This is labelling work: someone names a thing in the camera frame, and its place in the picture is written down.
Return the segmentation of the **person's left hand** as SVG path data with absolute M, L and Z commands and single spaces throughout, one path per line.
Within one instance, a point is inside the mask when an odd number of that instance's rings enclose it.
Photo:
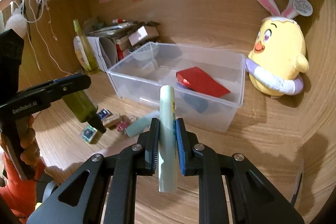
M 20 158 L 31 168 L 35 168 L 41 161 L 40 149 L 37 144 L 35 130 L 33 129 L 34 120 L 32 115 L 28 117 L 26 133 L 21 136 L 21 147 L 23 148 L 23 152 L 21 153 Z

